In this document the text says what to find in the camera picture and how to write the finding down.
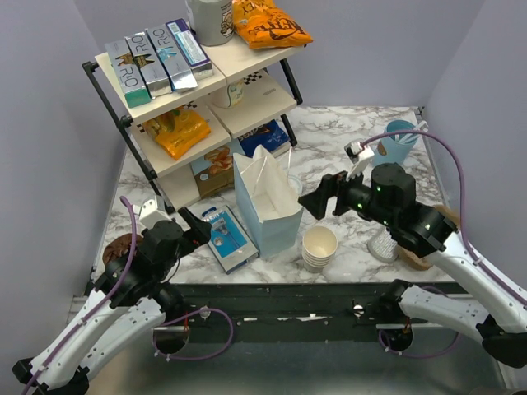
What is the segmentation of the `stack of paper cups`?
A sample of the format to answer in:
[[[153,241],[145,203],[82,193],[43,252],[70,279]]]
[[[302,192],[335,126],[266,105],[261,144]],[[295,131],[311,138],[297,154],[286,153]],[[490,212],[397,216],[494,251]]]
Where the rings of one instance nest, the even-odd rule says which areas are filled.
[[[329,228],[317,225],[304,233],[301,256],[309,272],[322,272],[331,262],[338,248],[336,234]]]

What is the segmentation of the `light blue paper bag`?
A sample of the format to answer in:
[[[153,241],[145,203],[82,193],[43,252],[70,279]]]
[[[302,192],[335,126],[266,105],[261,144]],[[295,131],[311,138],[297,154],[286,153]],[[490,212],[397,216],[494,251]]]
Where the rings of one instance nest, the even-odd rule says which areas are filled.
[[[236,205],[261,258],[291,248],[299,232],[303,207],[289,184],[290,158],[261,145],[251,157],[233,155]]]

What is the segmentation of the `stack of white lids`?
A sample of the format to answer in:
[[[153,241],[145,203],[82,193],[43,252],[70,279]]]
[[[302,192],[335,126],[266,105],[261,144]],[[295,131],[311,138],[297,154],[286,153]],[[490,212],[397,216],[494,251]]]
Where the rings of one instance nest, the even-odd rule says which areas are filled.
[[[303,192],[303,185],[300,179],[292,174],[289,174],[287,180],[291,188],[295,191],[297,197],[300,197]]]

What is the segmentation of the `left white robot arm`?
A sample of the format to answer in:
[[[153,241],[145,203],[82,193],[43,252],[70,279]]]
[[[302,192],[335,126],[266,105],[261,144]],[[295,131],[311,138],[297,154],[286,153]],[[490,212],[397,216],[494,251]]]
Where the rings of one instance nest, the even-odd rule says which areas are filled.
[[[181,258],[209,242],[211,226],[185,207],[178,213],[188,230],[167,218],[133,231],[128,246],[119,240],[110,245],[117,253],[75,318],[40,354],[12,367],[20,383],[37,394],[83,394],[128,342],[181,319],[184,298],[166,277]]]

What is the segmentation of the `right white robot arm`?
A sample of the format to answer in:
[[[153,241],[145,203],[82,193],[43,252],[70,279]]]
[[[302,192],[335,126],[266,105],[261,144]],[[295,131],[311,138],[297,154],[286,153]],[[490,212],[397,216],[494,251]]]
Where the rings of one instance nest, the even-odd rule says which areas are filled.
[[[324,218],[330,198],[335,216],[354,210],[365,221],[389,231],[398,246],[439,267],[476,300],[469,304],[395,280],[378,302],[383,320],[402,317],[437,323],[479,342],[504,365],[526,365],[526,307],[512,296],[516,285],[485,258],[472,258],[456,224],[416,199],[413,176],[397,164],[376,166],[371,184],[346,172],[325,175],[316,190],[298,202],[316,219]]]

